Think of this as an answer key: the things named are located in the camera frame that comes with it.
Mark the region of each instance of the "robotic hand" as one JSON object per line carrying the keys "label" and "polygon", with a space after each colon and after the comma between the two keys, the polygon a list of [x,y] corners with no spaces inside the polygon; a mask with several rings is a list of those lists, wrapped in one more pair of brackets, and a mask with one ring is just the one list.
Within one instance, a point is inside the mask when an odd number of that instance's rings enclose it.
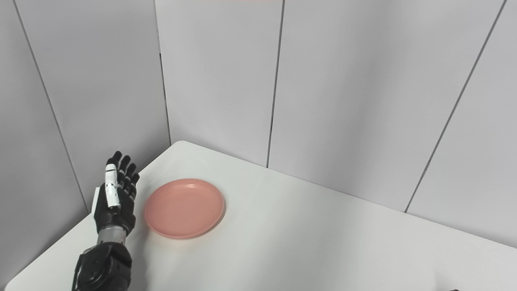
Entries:
{"label": "robotic hand", "polygon": [[97,245],[79,256],[72,291],[126,291],[131,283],[132,259],[124,246],[134,229],[133,215],[136,183],[131,158],[117,151],[108,159],[105,183],[100,187],[94,219],[97,225]]}

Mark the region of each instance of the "pink plate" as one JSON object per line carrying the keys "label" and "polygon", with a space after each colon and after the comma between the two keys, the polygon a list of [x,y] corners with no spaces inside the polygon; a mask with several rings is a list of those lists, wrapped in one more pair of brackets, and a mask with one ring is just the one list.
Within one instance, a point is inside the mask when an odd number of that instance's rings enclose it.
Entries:
{"label": "pink plate", "polygon": [[144,217],[158,234],[188,239],[209,231],[223,211],[223,196],[214,185],[199,179],[180,179],[159,187],[149,196]]}

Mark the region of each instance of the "black object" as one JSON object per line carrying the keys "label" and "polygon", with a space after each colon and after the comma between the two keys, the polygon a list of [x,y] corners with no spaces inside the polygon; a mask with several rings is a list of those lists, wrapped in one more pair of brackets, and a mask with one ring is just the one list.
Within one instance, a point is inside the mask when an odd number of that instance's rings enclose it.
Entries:
{"label": "black object", "polygon": [[[136,170],[135,164],[128,167],[131,160],[129,156],[125,156],[119,166],[121,157],[122,154],[117,151],[107,162],[107,165],[115,165],[118,171],[117,194],[120,206],[108,207],[105,185],[102,184],[94,213],[99,242],[79,256],[72,291],[127,291],[131,283],[132,259],[124,246],[124,241],[125,236],[134,229],[136,222],[133,210],[136,183],[140,176],[133,174]],[[122,242],[102,240],[110,236],[102,236],[101,232],[105,234],[112,229],[124,230],[119,230],[119,234],[123,236]]]}
{"label": "black object", "polygon": [[131,283],[131,264],[131,255],[123,244],[98,244],[79,256],[73,290],[126,291]]}

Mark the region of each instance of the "white table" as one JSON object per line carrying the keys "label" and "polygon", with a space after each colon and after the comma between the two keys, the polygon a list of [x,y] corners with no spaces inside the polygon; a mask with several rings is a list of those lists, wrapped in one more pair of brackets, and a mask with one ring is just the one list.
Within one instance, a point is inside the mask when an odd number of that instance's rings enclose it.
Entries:
{"label": "white table", "polygon": [[[127,239],[130,290],[517,290],[517,249],[339,193],[188,142],[141,171]],[[220,224],[195,239],[149,231],[159,186],[200,178],[224,196]],[[6,291],[68,291],[96,243],[92,215],[9,282]]]}

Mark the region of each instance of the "white wall panel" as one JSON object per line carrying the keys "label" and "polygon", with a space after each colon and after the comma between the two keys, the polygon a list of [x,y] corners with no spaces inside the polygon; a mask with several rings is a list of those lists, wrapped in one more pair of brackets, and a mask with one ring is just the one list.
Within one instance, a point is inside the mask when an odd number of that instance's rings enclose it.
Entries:
{"label": "white wall panel", "polygon": [[270,168],[404,210],[501,4],[287,0]]}
{"label": "white wall panel", "polygon": [[88,206],[115,150],[170,144],[153,0],[16,0]]}
{"label": "white wall panel", "polygon": [[408,212],[517,247],[517,3],[508,1]]}
{"label": "white wall panel", "polygon": [[282,1],[156,0],[172,142],[266,165]]}
{"label": "white wall panel", "polygon": [[85,215],[14,3],[0,1],[0,289]]}

